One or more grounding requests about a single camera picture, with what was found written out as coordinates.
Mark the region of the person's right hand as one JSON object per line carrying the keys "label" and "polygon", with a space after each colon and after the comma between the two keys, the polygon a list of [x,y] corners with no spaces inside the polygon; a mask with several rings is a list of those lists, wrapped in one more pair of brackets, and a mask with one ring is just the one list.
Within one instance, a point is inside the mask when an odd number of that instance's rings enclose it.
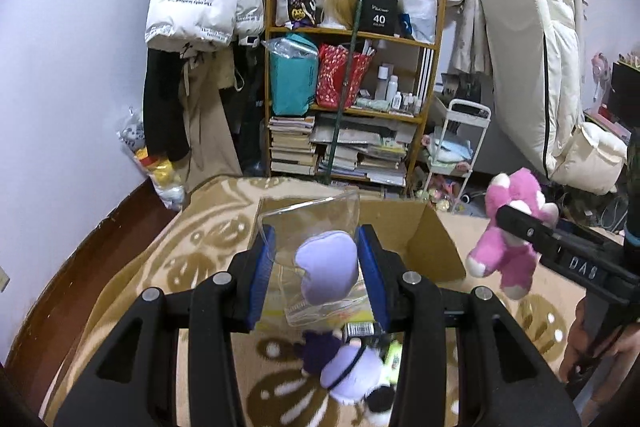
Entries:
{"label": "person's right hand", "polygon": [[559,377],[563,383],[568,381],[568,374],[574,369],[579,360],[590,355],[600,355],[605,358],[613,357],[615,362],[610,373],[602,384],[593,392],[591,401],[603,407],[610,401],[624,380],[639,355],[639,323],[626,326],[621,334],[618,332],[608,335],[602,343],[595,345],[585,328],[588,298],[579,301],[575,309],[575,320],[568,331],[564,357],[559,369]]}

